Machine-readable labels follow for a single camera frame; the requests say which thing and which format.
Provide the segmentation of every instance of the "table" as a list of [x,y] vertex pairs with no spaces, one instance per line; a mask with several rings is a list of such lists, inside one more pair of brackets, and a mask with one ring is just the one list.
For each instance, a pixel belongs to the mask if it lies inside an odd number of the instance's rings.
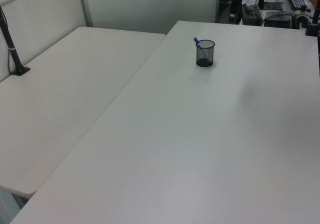
[[0,83],[0,188],[31,197],[164,35],[81,27]]
[[317,59],[298,30],[179,21],[12,223],[318,224]]
[[[294,13],[294,14],[301,14],[300,11],[293,11],[293,10],[292,10],[289,0],[283,0],[283,1],[284,1],[284,2],[282,3],[283,11],[287,11],[287,12]],[[309,0],[305,0],[305,1],[308,3],[309,8],[311,9],[311,12],[310,12],[310,13],[305,12],[305,14],[310,15],[310,16],[313,16],[314,13],[315,13],[315,6],[313,6],[313,5],[309,2]],[[265,18],[267,11],[274,11],[274,12],[276,12],[277,10],[260,10],[260,14],[261,14],[262,19]]]

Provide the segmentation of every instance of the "person's hand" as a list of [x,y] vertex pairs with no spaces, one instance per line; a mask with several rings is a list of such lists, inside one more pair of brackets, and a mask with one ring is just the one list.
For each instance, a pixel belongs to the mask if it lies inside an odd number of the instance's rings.
[[311,4],[312,4],[313,6],[316,6],[318,0],[309,0],[309,1],[311,2]]

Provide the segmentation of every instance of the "floor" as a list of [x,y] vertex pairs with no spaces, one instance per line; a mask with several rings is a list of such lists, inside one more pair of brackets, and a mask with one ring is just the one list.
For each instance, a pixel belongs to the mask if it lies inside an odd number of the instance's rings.
[[229,10],[230,10],[231,4],[229,3],[220,3],[219,4],[219,18],[218,23],[219,24],[232,24],[229,22]]

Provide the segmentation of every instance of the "pen holder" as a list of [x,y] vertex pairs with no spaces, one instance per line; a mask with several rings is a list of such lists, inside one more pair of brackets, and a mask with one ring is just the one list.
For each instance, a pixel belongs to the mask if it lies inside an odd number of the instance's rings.
[[196,64],[201,67],[211,66],[214,61],[214,46],[215,42],[211,40],[200,40],[199,45],[195,45],[196,48]]

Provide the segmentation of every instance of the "black box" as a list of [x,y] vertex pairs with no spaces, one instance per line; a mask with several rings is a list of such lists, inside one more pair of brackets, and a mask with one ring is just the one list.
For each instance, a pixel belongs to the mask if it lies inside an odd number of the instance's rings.
[[290,29],[291,28],[291,16],[286,15],[281,12],[266,12],[265,13],[265,27],[273,27],[273,28],[283,28]]
[[261,26],[262,18],[257,5],[241,7],[241,18],[243,25]]

